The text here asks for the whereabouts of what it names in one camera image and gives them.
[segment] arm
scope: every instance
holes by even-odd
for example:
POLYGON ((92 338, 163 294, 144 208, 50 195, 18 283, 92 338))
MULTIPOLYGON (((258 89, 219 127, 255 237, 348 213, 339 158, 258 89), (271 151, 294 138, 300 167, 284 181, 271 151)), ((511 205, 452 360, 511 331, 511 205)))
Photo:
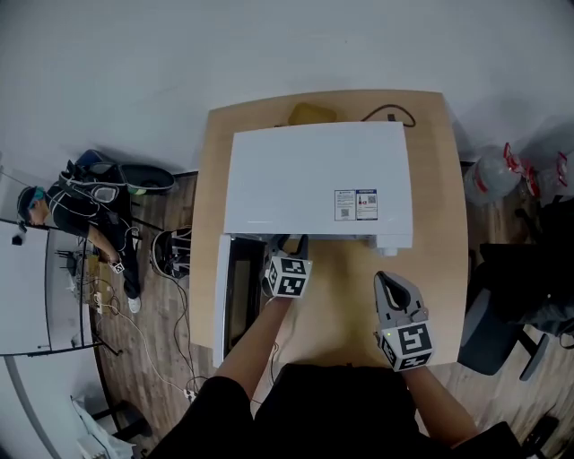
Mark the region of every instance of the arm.
POLYGON ((215 373, 217 377, 237 381, 249 400, 253 398, 265 371, 279 327, 290 305, 291 299, 276 298, 265 306, 215 373))
POLYGON ((117 254, 116 249, 108 241, 108 238, 106 238, 99 229, 92 225, 90 225, 90 229, 88 229, 88 240, 99 250, 103 251, 108 256, 111 263, 119 261, 119 255, 117 254))
POLYGON ((426 367, 402 373, 431 438, 455 447, 478 435, 473 419, 426 367))

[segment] black pants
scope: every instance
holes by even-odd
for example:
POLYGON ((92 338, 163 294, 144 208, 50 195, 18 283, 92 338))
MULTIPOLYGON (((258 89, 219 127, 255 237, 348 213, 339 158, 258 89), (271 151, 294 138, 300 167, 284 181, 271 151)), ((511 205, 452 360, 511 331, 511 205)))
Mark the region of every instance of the black pants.
POLYGON ((108 238, 108 241, 119 253, 120 260, 124 266, 124 292, 128 298, 136 299, 140 296, 141 288, 132 231, 127 231, 127 226, 122 221, 117 225, 108 221, 108 224, 98 227, 98 230, 108 238))

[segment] plastic bottle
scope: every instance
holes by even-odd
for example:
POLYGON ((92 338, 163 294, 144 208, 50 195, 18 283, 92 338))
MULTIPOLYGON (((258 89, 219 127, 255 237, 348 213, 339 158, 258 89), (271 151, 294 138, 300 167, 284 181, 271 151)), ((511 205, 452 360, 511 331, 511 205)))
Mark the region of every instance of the plastic bottle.
POLYGON ((518 185, 523 174, 520 158, 510 152, 507 143, 503 152, 484 154, 465 173, 466 200, 484 205, 501 199, 518 185))

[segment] wooden table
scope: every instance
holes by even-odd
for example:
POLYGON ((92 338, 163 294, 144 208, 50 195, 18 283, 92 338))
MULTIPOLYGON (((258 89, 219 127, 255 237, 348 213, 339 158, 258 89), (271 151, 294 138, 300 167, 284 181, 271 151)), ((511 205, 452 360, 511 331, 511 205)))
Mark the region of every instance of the wooden table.
MULTIPOLYGON (((408 109, 417 126, 405 128, 413 189, 413 248, 380 257, 362 241, 309 243, 313 275, 277 338, 281 362, 386 365, 373 332, 378 324, 373 278, 398 273, 419 287, 430 311, 436 352, 432 364, 457 359, 466 296, 465 198, 457 148, 442 94, 421 91, 331 91, 256 100, 209 113, 196 190, 191 240, 191 341, 213 343, 219 236, 233 134, 287 124, 295 104, 332 108, 339 121, 360 120, 387 103, 408 109)), ((400 111, 396 119, 409 123, 400 111)), ((386 120, 388 110, 372 120, 386 120)))

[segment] black chair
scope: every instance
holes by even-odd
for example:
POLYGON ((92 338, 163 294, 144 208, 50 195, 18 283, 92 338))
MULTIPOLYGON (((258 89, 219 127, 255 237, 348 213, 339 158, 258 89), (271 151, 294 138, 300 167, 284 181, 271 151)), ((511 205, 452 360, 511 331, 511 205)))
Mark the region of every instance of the black chair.
POLYGON ((458 363, 483 375, 494 375, 520 342, 531 356, 520 375, 521 381, 527 381, 542 360, 548 335, 544 334, 536 343, 525 333, 523 325, 508 323, 497 314, 496 291, 489 289, 490 275, 488 264, 483 263, 476 268, 468 285, 458 363))

